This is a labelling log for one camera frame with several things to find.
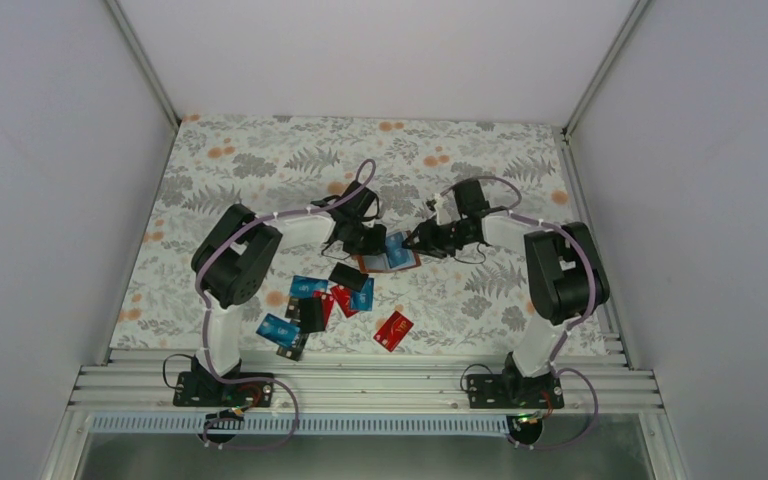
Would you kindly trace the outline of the brown leather card holder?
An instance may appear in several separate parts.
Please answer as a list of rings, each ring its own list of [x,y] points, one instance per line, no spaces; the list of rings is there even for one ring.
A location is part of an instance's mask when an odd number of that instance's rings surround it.
[[[419,267],[419,255],[413,250],[404,248],[407,231],[390,233],[385,237],[385,250],[378,255],[357,256],[356,260],[362,273],[394,273]]]

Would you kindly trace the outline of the blue card bottom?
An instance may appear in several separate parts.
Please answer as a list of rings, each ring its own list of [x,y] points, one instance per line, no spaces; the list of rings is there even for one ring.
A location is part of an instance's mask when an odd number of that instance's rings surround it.
[[[405,232],[393,232],[385,238],[385,256],[389,270],[406,269],[416,265],[413,252],[403,246],[406,238]]]

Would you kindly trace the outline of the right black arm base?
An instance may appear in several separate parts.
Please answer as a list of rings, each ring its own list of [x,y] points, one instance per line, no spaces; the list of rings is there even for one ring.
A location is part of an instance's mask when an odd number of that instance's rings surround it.
[[[503,374],[468,374],[465,388],[472,409],[545,410],[565,406],[560,380],[551,373],[520,379]]]

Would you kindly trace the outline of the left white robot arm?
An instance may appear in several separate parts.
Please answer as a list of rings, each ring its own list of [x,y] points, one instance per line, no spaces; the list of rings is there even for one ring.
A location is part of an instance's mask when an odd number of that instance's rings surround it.
[[[342,244],[350,255],[384,251],[386,227],[379,196],[358,181],[300,209],[257,215],[242,204],[222,214],[191,260],[195,287],[206,306],[196,357],[206,371],[199,392],[215,405],[238,391],[241,362],[237,309],[261,288],[280,250]]]

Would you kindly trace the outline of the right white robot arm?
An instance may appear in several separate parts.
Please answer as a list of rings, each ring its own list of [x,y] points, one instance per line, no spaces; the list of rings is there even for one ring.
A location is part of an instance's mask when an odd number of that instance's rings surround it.
[[[587,225],[557,225],[493,207],[484,195],[482,177],[448,187],[458,219],[438,219],[443,195],[429,204],[433,215],[421,222],[402,245],[420,255],[454,257],[472,244],[499,247],[526,260],[527,285],[541,321],[530,324],[522,342],[505,361],[501,384],[504,399],[525,407],[540,393],[538,377],[557,375],[556,358],[571,332],[610,297],[610,286]]]

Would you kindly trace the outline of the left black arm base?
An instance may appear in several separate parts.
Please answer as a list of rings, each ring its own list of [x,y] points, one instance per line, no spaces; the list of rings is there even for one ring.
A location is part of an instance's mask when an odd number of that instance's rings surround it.
[[[244,383],[227,384],[208,372],[182,372],[178,375],[172,404],[175,407],[269,407],[274,390],[271,373],[232,372],[229,379],[244,379]]]

